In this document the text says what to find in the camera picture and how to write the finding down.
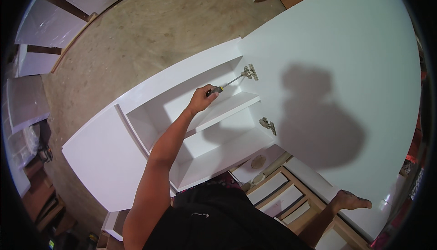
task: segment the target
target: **hand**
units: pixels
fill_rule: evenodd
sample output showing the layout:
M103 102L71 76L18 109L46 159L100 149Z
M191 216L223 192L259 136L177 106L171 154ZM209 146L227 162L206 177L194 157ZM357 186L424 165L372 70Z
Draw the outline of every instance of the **hand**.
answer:
M333 212L337 214L340 209L370 209L372 208L372 203L369 200L358 198L348 191L340 190L337 192L337 195L332 199L328 206L330 206L333 209Z
M217 96L219 96L219 93L212 93L210 96L206 97L206 93L213 88L215 87L211 84L208 84L202 88L196 89L187 109L190 110L194 115L205 110L206 107L209 106L211 102L217 98Z

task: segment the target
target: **concrete floor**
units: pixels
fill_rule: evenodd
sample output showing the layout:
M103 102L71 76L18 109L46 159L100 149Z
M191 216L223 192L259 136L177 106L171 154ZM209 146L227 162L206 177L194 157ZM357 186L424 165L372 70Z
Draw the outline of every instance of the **concrete floor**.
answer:
M140 82L200 51L246 36L284 10L279 0L124 0L83 32L54 74L43 76L53 152L45 169L86 232L100 234L107 211L74 174L62 145Z

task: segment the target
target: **person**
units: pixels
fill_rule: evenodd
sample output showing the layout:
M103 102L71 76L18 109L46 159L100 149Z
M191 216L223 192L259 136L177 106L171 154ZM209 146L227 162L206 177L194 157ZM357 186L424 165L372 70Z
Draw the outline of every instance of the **person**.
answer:
M218 93L208 84L156 142L123 226L126 250L140 249L310 249L340 209L371 208L368 200L339 191L297 236L256 209L235 187L204 184L179 193L170 205L169 171L193 117Z

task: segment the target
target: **cabinet hinge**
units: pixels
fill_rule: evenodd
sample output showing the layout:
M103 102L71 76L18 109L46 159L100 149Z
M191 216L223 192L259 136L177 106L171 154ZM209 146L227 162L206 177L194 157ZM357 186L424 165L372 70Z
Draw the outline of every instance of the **cabinet hinge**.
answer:
M244 67L244 71L242 73L240 73L241 76L247 77L249 79L252 79L252 77L253 77L255 79L255 81L257 81L258 76L257 76L257 73L255 72L254 66L252 64L249 64L248 66Z
M273 132L273 135L276 136L276 129L275 129L275 127L274 127L273 122L270 121L270 123L269 123L269 121L267 120L267 118L263 117L263 119L260 119L260 120L259 120L259 123L261 124L261 126L263 126L263 127L265 127L265 128L269 128L269 129L271 129L272 132Z

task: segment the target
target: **screwdriver handle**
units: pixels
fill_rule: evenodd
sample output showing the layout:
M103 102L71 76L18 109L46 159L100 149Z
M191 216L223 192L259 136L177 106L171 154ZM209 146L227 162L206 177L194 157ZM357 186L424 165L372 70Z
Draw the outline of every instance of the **screwdriver handle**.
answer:
M212 93L221 93L223 91L222 87L216 87L215 89L211 89L206 93L206 97L210 96Z

